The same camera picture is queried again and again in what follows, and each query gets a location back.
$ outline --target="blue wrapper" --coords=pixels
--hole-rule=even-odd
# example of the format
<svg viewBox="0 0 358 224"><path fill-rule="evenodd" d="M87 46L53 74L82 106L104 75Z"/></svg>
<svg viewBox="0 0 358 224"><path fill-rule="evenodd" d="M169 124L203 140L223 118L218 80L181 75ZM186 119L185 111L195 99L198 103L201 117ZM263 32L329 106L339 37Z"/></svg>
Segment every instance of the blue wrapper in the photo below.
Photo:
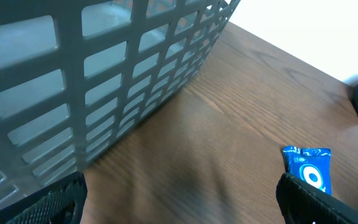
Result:
<svg viewBox="0 0 358 224"><path fill-rule="evenodd" d="M283 154L287 172L331 195L331 179L329 178L331 150L287 146L284 147Z"/></svg>

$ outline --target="wood grain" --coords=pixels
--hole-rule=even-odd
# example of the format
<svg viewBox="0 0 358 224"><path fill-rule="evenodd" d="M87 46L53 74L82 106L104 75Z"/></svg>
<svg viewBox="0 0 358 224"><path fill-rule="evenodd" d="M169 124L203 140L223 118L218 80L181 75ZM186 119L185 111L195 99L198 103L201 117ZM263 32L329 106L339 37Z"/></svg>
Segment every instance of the wood grain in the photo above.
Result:
<svg viewBox="0 0 358 224"><path fill-rule="evenodd" d="M347 92L228 24L197 78L85 171L82 223L283 223L275 188L289 144L330 148L333 196L358 209Z"/></svg>

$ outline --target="white background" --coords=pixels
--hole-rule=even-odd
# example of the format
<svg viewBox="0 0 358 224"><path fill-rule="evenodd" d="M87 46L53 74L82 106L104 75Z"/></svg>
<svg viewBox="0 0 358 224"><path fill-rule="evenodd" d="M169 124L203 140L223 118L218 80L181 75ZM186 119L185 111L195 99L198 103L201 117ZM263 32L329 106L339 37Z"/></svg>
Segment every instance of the white background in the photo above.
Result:
<svg viewBox="0 0 358 224"><path fill-rule="evenodd" d="M342 82L358 82L358 0L242 0L230 21Z"/></svg>

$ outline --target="gray basket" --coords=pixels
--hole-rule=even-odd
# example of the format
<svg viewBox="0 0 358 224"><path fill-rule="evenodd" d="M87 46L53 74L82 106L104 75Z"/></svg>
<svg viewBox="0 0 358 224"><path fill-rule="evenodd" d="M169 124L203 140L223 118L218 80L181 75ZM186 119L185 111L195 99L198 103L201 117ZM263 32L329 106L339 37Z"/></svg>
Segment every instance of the gray basket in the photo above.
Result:
<svg viewBox="0 0 358 224"><path fill-rule="evenodd" d="M195 76L239 0L0 0L0 208L76 170Z"/></svg>

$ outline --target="tabletop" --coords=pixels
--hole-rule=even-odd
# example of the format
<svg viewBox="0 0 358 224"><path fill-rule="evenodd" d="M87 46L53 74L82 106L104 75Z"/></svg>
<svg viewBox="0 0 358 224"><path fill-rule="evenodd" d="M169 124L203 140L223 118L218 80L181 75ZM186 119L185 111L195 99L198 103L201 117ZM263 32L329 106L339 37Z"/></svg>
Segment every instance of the tabletop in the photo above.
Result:
<svg viewBox="0 0 358 224"><path fill-rule="evenodd" d="M199 75L85 171L82 223L283 223L275 188L290 144L330 148L333 197L358 209L348 93L229 23Z"/></svg>

